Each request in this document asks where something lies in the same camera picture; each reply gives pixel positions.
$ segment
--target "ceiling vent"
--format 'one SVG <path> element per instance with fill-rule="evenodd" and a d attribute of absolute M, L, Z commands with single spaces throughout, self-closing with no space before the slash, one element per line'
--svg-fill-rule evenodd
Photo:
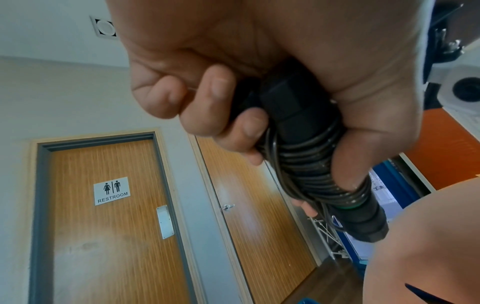
<path fill-rule="evenodd" d="M 100 38 L 118 39 L 114 24 L 106 19 L 90 16 L 95 33 Z"/>

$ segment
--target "restroom door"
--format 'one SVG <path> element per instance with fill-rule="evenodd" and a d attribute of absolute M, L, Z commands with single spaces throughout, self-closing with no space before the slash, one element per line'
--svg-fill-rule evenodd
<path fill-rule="evenodd" d="M 267 166 L 197 137 L 255 304 L 281 303 L 316 267 Z"/>
<path fill-rule="evenodd" d="M 49 159 L 54 303 L 190 303 L 157 146 L 140 140 L 56 151 Z M 130 196 L 94 205 L 94 184 L 128 177 Z"/>

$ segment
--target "wooden floor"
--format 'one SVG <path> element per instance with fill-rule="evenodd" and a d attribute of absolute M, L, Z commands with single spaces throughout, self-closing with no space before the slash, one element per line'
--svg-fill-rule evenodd
<path fill-rule="evenodd" d="M 347 259 L 328 259 L 316 268 L 284 304 L 310 298 L 319 304 L 362 304 L 362 280 Z"/>

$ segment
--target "hand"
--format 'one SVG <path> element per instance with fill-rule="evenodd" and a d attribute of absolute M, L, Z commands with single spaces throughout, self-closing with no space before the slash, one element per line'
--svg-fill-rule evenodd
<path fill-rule="evenodd" d="M 407 149 L 421 123 L 421 72 L 432 1 L 107 0 L 130 59 L 132 92 L 159 118 L 212 136 L 253 164 L 268 117 L 229 124 L 236 81 L 290 56 L 337 101 L 348 131 L 332 160 L 354 190 L 368 170 Z"/>

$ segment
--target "metal plate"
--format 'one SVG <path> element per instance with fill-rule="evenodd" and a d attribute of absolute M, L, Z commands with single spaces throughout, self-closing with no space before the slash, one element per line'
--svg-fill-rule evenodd
<path fill-rule="evenodd" d="M 158 215 L 158 223 L 160 224 L 161 237 L 166 239 L 175 234 L 172 220 L 170 219 L 170 212 L 167 205 L 158 207 L 156 209 Z"/>

